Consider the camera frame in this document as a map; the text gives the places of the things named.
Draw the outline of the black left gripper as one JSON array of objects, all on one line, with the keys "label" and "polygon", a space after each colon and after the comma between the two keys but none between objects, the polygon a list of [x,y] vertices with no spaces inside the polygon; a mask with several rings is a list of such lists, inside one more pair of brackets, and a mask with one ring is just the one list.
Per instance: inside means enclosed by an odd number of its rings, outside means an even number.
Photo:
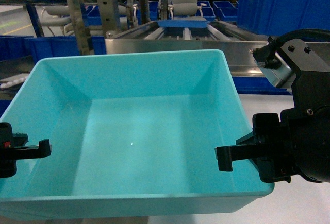
[{"label": "black left gripper", "polygon": [[28,135],[13,133],[10,123],[1,123],[1,178],[9,178],[17,173],[17,160],[41,159],[51,155],[49,139],[38,145],[24,146]]}]

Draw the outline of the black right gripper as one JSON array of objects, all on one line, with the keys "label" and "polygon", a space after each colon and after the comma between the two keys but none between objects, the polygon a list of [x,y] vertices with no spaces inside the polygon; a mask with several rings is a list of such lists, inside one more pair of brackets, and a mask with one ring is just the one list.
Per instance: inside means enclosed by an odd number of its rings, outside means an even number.
[{"label": "black right gripper", "polygon": [[[289,182],[300,175],[310,182],[329,182],[329,73],[303,71],[291,89],[293,108],[253,115],[255,142],[269,150],[257,159],[260,179]],[[254,145],[216,147],[219,171],[233,171],[233,161],[251,159],[253,150]]]}]

